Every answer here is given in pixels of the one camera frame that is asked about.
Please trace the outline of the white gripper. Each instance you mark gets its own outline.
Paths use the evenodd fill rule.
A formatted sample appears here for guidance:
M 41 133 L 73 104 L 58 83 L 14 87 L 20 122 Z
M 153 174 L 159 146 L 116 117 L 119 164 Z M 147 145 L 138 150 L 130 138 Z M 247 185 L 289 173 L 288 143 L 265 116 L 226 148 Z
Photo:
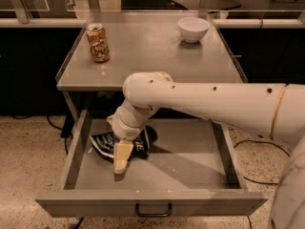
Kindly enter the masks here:
M 114 114 L 106 118 L 115 136 L 120 140 L 114 144 L 113 171 L 116 174 L 123 174 L 127 168 L 128 160 L 131 156 L 134 140 L 140 136 L 145 124 L 138 121 L 135 116 L 119 107 Z

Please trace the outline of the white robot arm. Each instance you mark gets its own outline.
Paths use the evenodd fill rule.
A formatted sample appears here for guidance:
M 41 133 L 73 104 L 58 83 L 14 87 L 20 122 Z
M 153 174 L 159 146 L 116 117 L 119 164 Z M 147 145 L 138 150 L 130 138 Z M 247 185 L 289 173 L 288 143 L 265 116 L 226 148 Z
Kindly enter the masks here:
M 261 83 L 176 83 L 167 73 L 134 73 L 123 83 L 125 100 L 107 118 L 119 138 L 113 169 L 126 170 L 136 139 L 158 109 L 222 122 L 294 146 L 284 168 L 269 229 L 305 228 L 305 86 Z

